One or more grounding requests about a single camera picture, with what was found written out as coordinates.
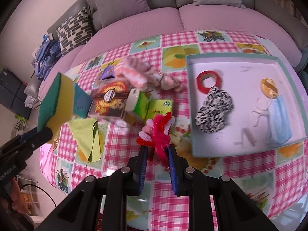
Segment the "person left hand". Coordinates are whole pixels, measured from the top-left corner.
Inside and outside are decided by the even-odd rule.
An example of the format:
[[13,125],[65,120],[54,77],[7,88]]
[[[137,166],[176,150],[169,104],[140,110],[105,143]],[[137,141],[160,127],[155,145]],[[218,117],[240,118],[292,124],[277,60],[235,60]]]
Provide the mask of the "person left hand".
[[12,200],[12,209],[18,213],[25,214],[28,210],[27,203],[23,198],[19,185],[15,178],[11,180],[10,198]]

